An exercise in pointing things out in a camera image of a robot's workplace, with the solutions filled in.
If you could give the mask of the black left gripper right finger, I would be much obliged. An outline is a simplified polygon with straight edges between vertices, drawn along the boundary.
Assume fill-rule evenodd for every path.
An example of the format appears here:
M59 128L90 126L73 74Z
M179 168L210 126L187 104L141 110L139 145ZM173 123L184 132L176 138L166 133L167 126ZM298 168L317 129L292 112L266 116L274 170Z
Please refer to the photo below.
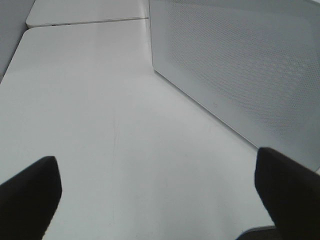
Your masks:
M254 185L282 239L320 238L319 174L270 147L261 147Z

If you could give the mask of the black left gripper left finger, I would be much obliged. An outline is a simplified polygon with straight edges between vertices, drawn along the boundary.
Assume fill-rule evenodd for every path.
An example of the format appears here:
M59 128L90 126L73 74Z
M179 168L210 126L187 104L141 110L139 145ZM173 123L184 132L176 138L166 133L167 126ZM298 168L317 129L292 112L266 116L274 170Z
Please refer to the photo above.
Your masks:
M62 183L57 160L45 156L0 185L0 238L41 240L58 208Z

